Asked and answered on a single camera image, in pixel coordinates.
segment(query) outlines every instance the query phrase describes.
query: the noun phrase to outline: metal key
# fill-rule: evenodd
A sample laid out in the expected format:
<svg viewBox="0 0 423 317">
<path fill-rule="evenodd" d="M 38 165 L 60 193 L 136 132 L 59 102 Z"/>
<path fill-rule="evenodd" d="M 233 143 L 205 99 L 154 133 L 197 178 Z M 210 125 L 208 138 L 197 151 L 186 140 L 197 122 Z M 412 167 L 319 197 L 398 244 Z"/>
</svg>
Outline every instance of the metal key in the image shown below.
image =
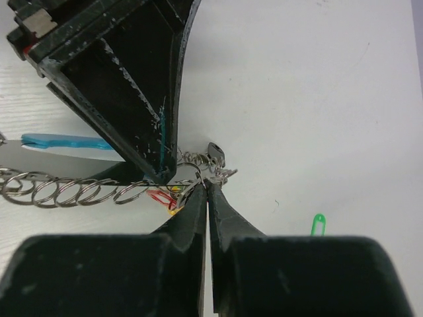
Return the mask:
<svg viewBox="0 0 423 317">
<path fill-rule="evenodd" d="M 223 150 L 215 143 L 210 142 L 208 149 L 207 149 L 207 155 L 210 158 L 216 158 L 219 161 L 222 162 L 221 167 L 225 167 L 226 166 L 226 162 L 225 162 L 225 153 L 223 152 Z"/>
</svg>

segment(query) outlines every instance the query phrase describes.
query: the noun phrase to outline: blue plastic key cover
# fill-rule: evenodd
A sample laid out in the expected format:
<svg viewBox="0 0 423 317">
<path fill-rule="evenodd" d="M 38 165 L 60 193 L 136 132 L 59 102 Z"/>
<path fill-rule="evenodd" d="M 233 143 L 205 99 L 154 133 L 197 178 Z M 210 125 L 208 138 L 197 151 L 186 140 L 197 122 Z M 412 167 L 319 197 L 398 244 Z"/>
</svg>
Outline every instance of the blue plastic key cover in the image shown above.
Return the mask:
<svg viewBox="0 0 423 317">
<path fill-rule="evenodd" d="M 78 137 L 74 135 L 27 133 L 22 135 L 22 144 L 37 149 L 49 147 L 73 147 L 100 150 L 112 150 L 113 148 L 98 137 Z"/>
</svg>

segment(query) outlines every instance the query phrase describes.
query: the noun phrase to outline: white surface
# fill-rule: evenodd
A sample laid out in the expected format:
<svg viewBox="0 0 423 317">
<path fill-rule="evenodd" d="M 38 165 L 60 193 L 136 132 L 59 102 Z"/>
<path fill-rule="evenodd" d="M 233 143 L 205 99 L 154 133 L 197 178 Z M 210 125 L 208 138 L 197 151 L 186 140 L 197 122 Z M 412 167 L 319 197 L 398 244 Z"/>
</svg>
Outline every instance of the white surface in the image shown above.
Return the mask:
<svg viewBox="0 0 423 317">
<path fill-rule="evenodd" d="M 5 35 L 12 12 L 2 3 L 0 14 Z M 0 41 L 0 131 L 95 135 Z M 240 170 L 227 199 L 267 234 L 309 234 L 323 213 L 327 234 L 378 240 L 417 315 L 422 122 L 410 0 L 200 5 L 186 53 L 180 146 L 202 151 L 212 140 L 224 149 L 228 167 Z M 36 232 L 146 232 L 163 219 L 134 208 L 45 212 L 0 201 L 0 221 L 4 265 Z"/>
<path fill-rule="evenodd" d="M 416 33 L 417 55 L 420 65 L 420 80 L 423 76 L 423 1 L 411 0 L 414 19 L 414 30 Z"/>
</svg>

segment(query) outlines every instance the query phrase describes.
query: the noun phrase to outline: black plastic bracket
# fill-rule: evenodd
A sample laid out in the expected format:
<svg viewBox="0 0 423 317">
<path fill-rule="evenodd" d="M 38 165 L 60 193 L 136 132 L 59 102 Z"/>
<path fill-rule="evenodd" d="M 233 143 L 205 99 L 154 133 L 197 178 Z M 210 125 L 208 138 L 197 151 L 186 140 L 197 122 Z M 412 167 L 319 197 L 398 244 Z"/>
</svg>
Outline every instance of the black plastic bracket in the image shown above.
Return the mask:
<svg viewBox="0 0 423 317">
<path fill-rule="evenodd" d="M 154 182 L 176 173 L 178 103 L 200 0 L 9 0 L 18 56 Z"/>
<path fill-rule="evenodd" d="M 150 235 L 30 238 L 0 283 L 0 316 L 201 316 L 207 200 L 221 317 L 412 316 L 376 241 L 264 236 L 211 183 Z"/>
</svg>

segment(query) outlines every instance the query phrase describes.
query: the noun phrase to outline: key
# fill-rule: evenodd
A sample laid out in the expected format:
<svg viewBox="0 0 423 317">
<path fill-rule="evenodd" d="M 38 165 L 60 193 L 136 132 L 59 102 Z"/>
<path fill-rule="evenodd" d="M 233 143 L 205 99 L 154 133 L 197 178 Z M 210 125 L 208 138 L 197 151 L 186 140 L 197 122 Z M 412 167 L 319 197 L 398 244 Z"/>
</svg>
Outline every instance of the key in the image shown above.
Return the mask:
<svg viewBox="0 0 423 317">
<path fill-rule="evenodd" d="M 219 161 L 221 161 L 222 167 L 226 166 L 225 153 L 217 144 L 213 142 L 209 143 L 209 147 L 207 149 L 207 155 L 209 156 L 209 159 L 214 157 L 218 159 Z"/>
<path fill-rule="evenodd" d="M 226 170 L 225 172 L 222 173 L 222 176 L 225 178 L 229 178 L 235 175 L 236 173 L 238 173 L 238 170 Z"/>
</svg>

